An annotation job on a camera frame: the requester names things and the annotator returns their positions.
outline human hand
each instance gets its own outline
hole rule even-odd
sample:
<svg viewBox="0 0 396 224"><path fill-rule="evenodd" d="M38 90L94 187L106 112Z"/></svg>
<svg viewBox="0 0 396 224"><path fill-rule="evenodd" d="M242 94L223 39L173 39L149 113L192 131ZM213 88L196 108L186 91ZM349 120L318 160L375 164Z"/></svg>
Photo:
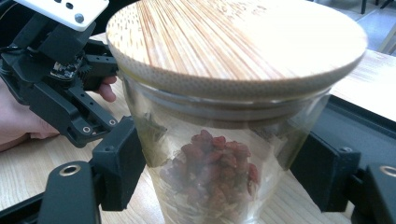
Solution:
<svg viewBox="0 0 396 224"><path fill-rule="evenodd" d="M105 78L96 93L106 101L114 102L116 95L111 90L110 84L116 81L116 77ZM29 138L44 139L59 134L56 129L29 110L29 106L20 105L9 92L2 78L0 78L0 127L0 151L15 147Z"/></svg>

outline floor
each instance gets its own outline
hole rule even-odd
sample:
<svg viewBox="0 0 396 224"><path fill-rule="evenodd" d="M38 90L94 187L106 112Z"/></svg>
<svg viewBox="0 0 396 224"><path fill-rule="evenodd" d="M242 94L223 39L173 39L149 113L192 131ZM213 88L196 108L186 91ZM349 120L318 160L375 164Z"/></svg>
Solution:
<svg viewBox="0 0 396 224"><path fill-rule="evenodd" d="M395 1L381 9L385 0L379 0L378 6L375 5L375 0L368 0L364 14L361 14L362 0L315 0L315 2L336 9L356 21L368 35L367 49L378 50L392 27L396 25ZM396 43L396 36L391 42Z"/></svg>

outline table surface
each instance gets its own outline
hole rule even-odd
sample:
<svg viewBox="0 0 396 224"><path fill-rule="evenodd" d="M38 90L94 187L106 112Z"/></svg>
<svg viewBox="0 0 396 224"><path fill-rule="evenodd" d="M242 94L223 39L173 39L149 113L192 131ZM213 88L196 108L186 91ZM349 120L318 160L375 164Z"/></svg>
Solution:
<svg viewBox="0 0 396 224"><path fill-rule="evenodd" d="M396 95L394 85L396 58L367 50L360 65L337 83L332 94L396 121L396 107L390 106ZM92 97L116 119L129 115L124 102L121 81L113 85L118 96L107 103L95 94ZM88 161L98 141L84 148L75 148L63 136L31 140L0 153L0 210L41 193L48 174L55 167L70 161ZM290 172L262 213L261 223L350 223L348 213L324 213ZM145 169L128 208L123 212L101 212L103 223L163 223L149 172Z"/></svg>

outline bamboo lid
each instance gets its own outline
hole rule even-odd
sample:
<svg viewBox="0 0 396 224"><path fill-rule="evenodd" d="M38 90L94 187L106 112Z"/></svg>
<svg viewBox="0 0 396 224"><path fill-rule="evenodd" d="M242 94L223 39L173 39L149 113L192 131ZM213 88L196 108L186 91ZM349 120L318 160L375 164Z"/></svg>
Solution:
<svg viewBox="0 0 396 224"><path fill-rule="evenodd" d="M120 70L172 93L293 99L328 89L360 61L366 34L304 0L141 0L106 28Z"/></svg>

